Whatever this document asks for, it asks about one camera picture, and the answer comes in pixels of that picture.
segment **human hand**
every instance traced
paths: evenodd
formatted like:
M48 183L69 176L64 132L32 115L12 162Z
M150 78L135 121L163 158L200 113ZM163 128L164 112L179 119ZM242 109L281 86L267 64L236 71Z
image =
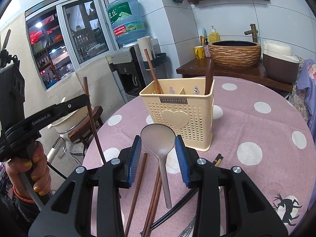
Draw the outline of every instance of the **human hand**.
M6 171L11 180L11 183L15 187L16 192L24 199L32 200L25 186L23 185L19 173L26 172L31 169L32 164L35 163L36 167L33 169L31 177L35 184L33 189L43 196L47 194L51 189L51 176L49 174L49 168L47 166L47 157L44 154L43 145L38 141L34 150L32 160L13 158L6 163Z

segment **ceiling light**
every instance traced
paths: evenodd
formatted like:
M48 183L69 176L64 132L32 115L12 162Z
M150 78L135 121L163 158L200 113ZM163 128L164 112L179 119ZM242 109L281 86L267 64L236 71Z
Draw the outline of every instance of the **ceiling light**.
M40 27L42 27L42 23L41 22L39 22L39 23L37 23L35 26L37 27L37 28L40 28Z

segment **sink basin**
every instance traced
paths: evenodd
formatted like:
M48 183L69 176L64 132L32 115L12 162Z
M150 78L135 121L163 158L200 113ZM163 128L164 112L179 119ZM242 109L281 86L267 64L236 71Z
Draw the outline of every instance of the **sink basin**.
M217 65L231 69L254 67L261 57L261 46L255 42L219 41L209 44L209 49Z

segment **yellow bottle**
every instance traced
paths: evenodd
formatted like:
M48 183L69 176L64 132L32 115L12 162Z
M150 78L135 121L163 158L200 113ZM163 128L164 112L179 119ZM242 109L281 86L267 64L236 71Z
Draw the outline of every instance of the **yellow bottle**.
M218 42L220 41L220 37L219 37L219 33L216 32L214 26L211 26L212 27L212 33L210 33L209 35L209 42L212 43L212 42Z

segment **brass faucet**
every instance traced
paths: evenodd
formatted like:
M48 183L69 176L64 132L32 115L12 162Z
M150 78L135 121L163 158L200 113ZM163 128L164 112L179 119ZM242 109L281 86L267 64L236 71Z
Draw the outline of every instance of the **brass faucet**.
M250 35L252 34L252 41L258 43L258 37L257 37L257 33L258 30L256 29L256 24L250 24L251 30L246 31L245 35Z

